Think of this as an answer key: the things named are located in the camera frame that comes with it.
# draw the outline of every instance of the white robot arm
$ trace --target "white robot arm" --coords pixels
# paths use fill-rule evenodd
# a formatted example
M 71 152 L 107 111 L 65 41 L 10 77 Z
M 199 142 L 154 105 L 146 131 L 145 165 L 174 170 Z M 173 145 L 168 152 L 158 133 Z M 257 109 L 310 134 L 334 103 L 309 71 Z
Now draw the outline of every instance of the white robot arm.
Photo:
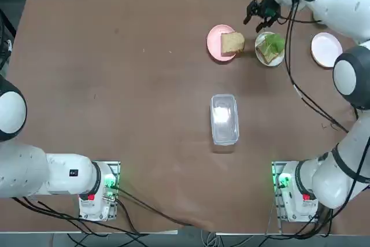
M 292 5 L 292 0 L 275 1 Z M 307 222 L 315 214 L 318 202 L 332 209 L 345 202 L 370 137 L 370 0 L 299 0 L 299 3 L 311 9 L 315 19 L 360 43 L 336 59 L 333 80 L 344 99 L 363 110 L 347 136 L 330 152 L 313 160 L 288 162 L 280 175 L 278 182 L 288 220 Z M 351 199 L 369 183 L 370 156 L 366 156 Z
M 78 194 L 80 217 L 104 221 L 116 217 L 114 174 L 105 162 L 78 154 L 46 154 L 13 138 L 27 118 L 22 93 L 0 75 L 0 198 Z

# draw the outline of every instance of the plastic container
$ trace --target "plastic container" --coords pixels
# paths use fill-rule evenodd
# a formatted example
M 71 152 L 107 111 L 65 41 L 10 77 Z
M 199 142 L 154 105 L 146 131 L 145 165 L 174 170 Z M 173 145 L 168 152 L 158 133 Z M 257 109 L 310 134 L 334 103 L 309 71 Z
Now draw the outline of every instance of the plastic container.
M 233 145 L 239 138 L 238 108 L 231 94 L 214 95 L 210 101 L 210 123 L 215 145 Z

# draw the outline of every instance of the floor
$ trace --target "floor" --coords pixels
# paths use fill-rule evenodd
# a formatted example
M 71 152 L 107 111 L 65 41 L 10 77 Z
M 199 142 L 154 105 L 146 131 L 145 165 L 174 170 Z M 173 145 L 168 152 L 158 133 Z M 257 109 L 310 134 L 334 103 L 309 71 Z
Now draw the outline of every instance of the floor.
M 6 13 L 12 24 L 17 27 L 21 19 L 21 15 L 24 9 L 25 0 L 0 0 L 0 8 Z M 75 240 L 80 241 L 84 236 L 81 234 L 71 235 Z M 242 242 L 248 236 L 222 236 L 224 246 L 231 247 L 232 245 Z M 259 243 L 264 239 L 263 235 L 256 235 L 254 238 L 242 245 L 237 246 L 258 246 Z M 184 228 L 179 230 L 178 235 L 162 235 L 153 234 L 148 235 L 141 239 L 149 247 L 166 247 L 166 246 L 177 246 L 177 247 L 200 247 L 203 245 L 201 240 L 201 232 L 197 228 Z M 91 235 L 83 241 L 83 244 L 88 247 L 98 246 L 119 246 L 130 241 L 124 234 L 111 234 L 106 238 L 96 238 Z M 33 246 L 38 247 L 69 247 L 75 246 L 66 234 L 55 233 L 55 234 L 0 234 L 0 242 L 2 247 L 18 247 L 26 246 L 31 243 Z M 292 239 L 289 241 L 273 241 L 267 240 L 264 247 L 291 247 L 291 246 L 317 246 L 317 247 L 330 247 L 330 246 L 352 246 L 361 247 L 369 246 L 370 237 L 348 237 L 348 236 L 329 236 L 328 238 L 314 237 L 304 241 Z M 133 242 L 130 247 L 140 246 L 140 244 Z

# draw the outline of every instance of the brown tablecloth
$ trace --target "brown tablecloth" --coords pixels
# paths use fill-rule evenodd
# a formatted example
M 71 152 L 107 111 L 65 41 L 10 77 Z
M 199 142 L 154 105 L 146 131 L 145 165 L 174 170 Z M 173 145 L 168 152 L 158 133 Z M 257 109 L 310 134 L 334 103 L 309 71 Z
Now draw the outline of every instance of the brown tablecloth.
M 254 53 L 260 19 L 243 25 L 251 0 L 27 0 L 9 80 L 23 92 L 28 120 L 19 140 L 46 152 L 120 160 L 121 186 L 164 213 L 207 230 L 264 233 L 273 187 L 271 161 L 302 160 L 344 136 L 310 110 L 283 65 L 267 68 Z M 310 12 L 299 13 L 310 19 Z M 246 37 L 246 52 L 216 64 L 206 36 L 228 24 Z M 286 25 L 271 30 L 285 35 Z M 292 73 L 301 87 L 344 126 L 354 122 L 335 91 L 331 71 L 310 56 L 322 31 L 296 24 Z M 353 43 L 337 35 L 343 48 Z M 230 93 L 240 138 L 232 153 L 215 152 L 212 95 Z M 53 208 L 77 213 L 75 196 L 51 196 Z M 369 234 L 368 192 L 337 217 L 333 233 Z M 125 202 L 141 231 L 178 226 Z M 1 200 L 2 231 L 75 228 Z M 128 228 L 122 213 L 109 224 Z M 294 231 L 297 225 L 284 225 Z M 273 210 L 269 232 L 278 231 Z

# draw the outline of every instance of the cable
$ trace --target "cable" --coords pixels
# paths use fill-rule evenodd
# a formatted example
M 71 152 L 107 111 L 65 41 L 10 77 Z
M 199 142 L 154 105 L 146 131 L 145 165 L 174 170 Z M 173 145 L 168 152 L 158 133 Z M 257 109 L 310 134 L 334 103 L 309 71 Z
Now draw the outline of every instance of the cable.
M 81 247 L 87 247 L 86 245 L 82 244 L 82 240 L 84 240 L 88 235 L 86 235 L 80 242 L 73 239 L 69 234 L 67 234 L 67 237 L 69 237 L 70 240 L 72 240 L 76 245 L 75 246 L 81 246 Z
M 348 130 L 346 128 L 344 128 L 343 125 L 338 123 L 338 121 L 336 121 L 332 116 L 330 116 L 323 108 L 321 108 L 310 96 L 308 96 L 300 88 L 300 86 L 294 81 L 294 79 L 291 75 L 291 63 L 290 63 L 291 62 L 291 34 L 292 34 L 292 31 L 293 31 L 293 24 L 294 24 L 295 16 L 296 16 L 297 10 L 298 10 L 298 4 L 299 4 L 299 0 L 293 0 L 292 7 L 291 7 L 291 12 L 294 10 L 293 21 L 291 21 L 291 20 L 288 21 L 288 28 L 287 28 L 286 40 L 285 40 L 285 46 L 284 46 L 284 52 L 285 52 L 284 61 L 285 61 L 288 76 L 290 78 L 290 81 L 291 81 L 292 85 L 297 90 L 297 92 L 298 92 L 298 94 L 299 94 L 299 96 L 301 97 L 302 100 L 304 99 L 304 97 L 306 99 L 308 99 L 317 108 L 317 109 L 313 109 L 316 113 L 318 113 L 318 110 L 319 110 L 321 112 L 321 113 L 319 113 L 320 116 L 325 115 L 325 118 L 327 120 L 329 120 L 331 123 L 338 126 L 344 132 L 348 133 Z
M 179 225 L 182 225 L 182 226 L 192 226 L 191 224 L 188 224 L 188 223 L 185 223 L 185 222 L 182 222 L 182 221 L 179 221 L 179 220 L 176 220 L 162 212 L 160 212 L 158 209 L 155 209 L 153 207 L 151 207 L 150 205 L 147 205 L 145 202 L 139 200 L 138 198 L 136 198 L 135 196 L 133 196 L 132 194 L 130 194 L 129 192 L 117 187 L 117 186 L 112 186 L 111 188 L 113 189 L 117 189 L 118 191 L 121 191 L 122 193 L 126 194 L 127 196 L 131 197 L 132 199 L 134 199 L 135 201 L 139 202 L 140 204 L 144 205 L 146 208 L 150 209 L 151 211 L 161 215 L 162 217 L 176 223 L 176 224 L 179 224 Z
M 322 235 L 322 237 L 328 237 L 330 235 L 332 223 L 333 223 L 333 209 L 330 209 L 329 229 L 328 229 L 328 232 L 326 233 L 326 235 Z
M 0 28 L 1 28 L 1 35 L 0 35 L 0 51 L 2 51 L 4 46 L 4 34 L 5 34 L 5 22 L 2 13 L 0 13 Z
M 95 222 L 95 221 L 90 221 L 90 220 L 87 220 L 87 219 L 80 219 L 80 218 L 71 217 L 70 215 L 67 215 L 66 213 L 55 214 L 55 213 L 53 213 L 51 211 L 50 212 L 45 212 L 45 211 L 42 211 L 42 208 L 37 207 L 37 206 L 34 205 L 35 207 L 38 208 L 38 209 L 36 209 L 36 208 L 34 208 L 34 207 L 30 206 L 30 205 L 27 205 L 27 204 L 23 203 L 18 198 L 12 198 L 12 199 L 15 200 L 17 203 L 19 203 L 20 205 L 22 205 L 23 207 L 25 207 L 25 208 L 27 208 L 27 209 L 29 209 L 31 211 L 40 213 L 40 214 L 44 214 L 44 215 L 47 215 L 47 216 L 51 216 L 51 217 L 54 217 L 54 218 L 57 218 L 57 219 L 63 219 L 63 220 L 75 220 L 75 221 L 78 221 L 78 222 L 89 222 L 89 223 L 96 224 L 98 226 L 107 227 L 107 228 L 111 228 L 112 230 L 117 230 L 117 231 L 124 232 L 129 237 L 131 237 L 132 239 L 134 239 L 135 241 L 137 241 L 138 243 L 140 243 L 144 247 L 148 247 L 146 244 L 144 244 L 143 242 L 141 242 L 140 240 L 138 240 L 137 237 L 135 237 L 137 235 L 135 235 L 134 233 L 132 233 L 130 231 L 123 230 L 122 228 L 113 227 L 113 226 L 110 226 L 110 225 L 107 225 L 107 224 L 103 224 L 103 223 Z
M 65 214 L 65 213 L 60 213 L 60 212 L 57 212 L 55 210 L 53 210 L 51 207 L 48 207 L 46 204 L 44 204 L 43 202 L 40 202 L 38 201 L 38 203 L 40 205 L 43 205 L 45 208 L 47 208 L 48 210 L 46 209 L 43 209 L 41 207 L 38 207 L 36 205 L 34 205 L 32 202 L 30 202 L 26 197 L 23 197 L 23 199 L 26 201 L 27 204 L 29 204 L 30 206 L 34 207 L 35 209 L 39 209 L 41 211 L 44 211 L 44 212 L 54 212 L 55 214 L 59 215 L 59 216 L 66 216 L 66 217 L 72 217 L 71 215 L 68 215 L 68 214 Z M 70 222 L 72 225 L 74 225 L 75 227 L 77 227 L 82 233 L 84 234 L 88 234 L 87 232 L 85 232 L 84 230 L 82 230 L 78 225 L 74 224 L 74 222 L 72 222 L 71 220 L 67 220 L 67 222 Z M 93 232 L 89 227 L 88 225 L 86 225 L 85 223 L 83 222 L 80 222 L 78 221 L 80 224 L 82 224 L 90 233 L 89 234 L 93 234 L 94 236 L 96 237 L 107 237 L 108 234 L 97 234 L 95 232 Z
M 128 244 L 130 244 L 130 243 L 133 243 L 135 240 L 134 239 L 132 239 L 132 240 L 130 240 L 129 242 L 126 242 L 126 243 L 124 243 L 124 244 L 122 244 L 122 245 L 119 245 L 119 246 L 117 246 L 117 247 L 123 247 L 123 246 L 126 246 L 126 245 L 128 245 Z
M 79 244 L 82 243 L 90 234 L 85 235 L 80 241 Z
M 132 223 L 131 219 L 130 219 L 130 216 L 128 214 L 128 211 L 127 211 L 127 208 L 125 207 L 125 205 L 123 204 L 123 202 L 121 202 L 119 199 L 116 199 L 116 202 L 122 207 L 124 213 L 126 214 L 126 218 L 127 218 L 127 221 L 128 221 L 128 224 L 131 228 L 131 230 L 136 234 L 136 235 L 139 235 L 140 236 L 140 233 L 137 231 L 137 229 L 135 229 L 134 227 L 134 224 Z
M 290 17 L 290 16 L 284 17 L 281 14 L 278 14 L 278 15 L 279 15 L 280 19 L 285 20 L 285 22 L 283 24 L 285 24 L 289 20 L 289 17 Z M 293 21 L 295 23 L 320 23 L 321 22 L 321 20 L 296 20 L 296 19 L 295 20 L 291 19 L 291 21 Z
M 356 117 L 356 120 L 358 120 L 358 112 L 357 112 L 357 108 L 356 106 L 354 106 L 353 104 L 351 104 L 352 108 L 353 108 L 353 112 L 354 112 L 354 116 Z
M 220 241 L 221 241 L 221 243 L 222 243 L 222 247 L 225 247 L 225 244 L 224 244 L 224 241 L 223 241 L 223 239 L 222 239 L 222 236 L 220 236 Z
M 243 245 L 244 243 L 247 243 L 248 241 L 250 241 L 253 237 L 254 237 L 254 235 L 252 235 L 252 236 L 251 236 L 251 237 L 249 237 L 249 238 L 244 239 L 244 240 L 243 240 L 242 242 L 240 242 L 240 243 L 237 243 L 237 244 L 231 245 L 230 247 L 239 247 L 239 246 Z
M 270 237 L 265 237 L 265 239 L 259 244 L 258 247 L 261 247 Z
M 203 230 L 201 230 L 201 239 L 204 247 L 219 247 L 222 240 L 221 236 L 218 236 L 215 232 L 212 231 L 208 234 L 207 242 L 205 242 L 203 238 Z

